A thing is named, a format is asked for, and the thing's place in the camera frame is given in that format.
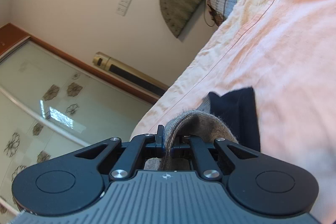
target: electrical outlet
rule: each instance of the electrical outlet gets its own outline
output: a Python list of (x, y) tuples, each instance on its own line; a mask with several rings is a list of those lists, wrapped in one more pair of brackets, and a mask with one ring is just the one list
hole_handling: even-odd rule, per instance
[(120, 0), (119, 4), (125, 7), (128, 7), (131, 4), (132, 0)]
[(118, 4), (117, 10), (115, 11), (118, 15), (125, 16), (127, 8)]

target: bed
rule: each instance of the bed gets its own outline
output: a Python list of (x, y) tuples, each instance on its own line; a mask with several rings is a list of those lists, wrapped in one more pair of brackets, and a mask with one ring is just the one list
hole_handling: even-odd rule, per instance
[(336, 219), (336, 0), (239, 0), (132, 137), (156, 133), (210, 92), (252, 86), (261, 151), (310, 171), (311, 213)]

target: bed sheet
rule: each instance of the bed sheet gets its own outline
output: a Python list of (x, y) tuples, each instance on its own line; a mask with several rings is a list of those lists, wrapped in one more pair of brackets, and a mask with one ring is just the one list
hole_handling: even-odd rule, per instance
[(195, 60), (136, 126), (156, 133), (210, 91), (255, 90), (261, 151), (305, 168), (311, 213), (336, 219), (336, 0), (239, 0)]

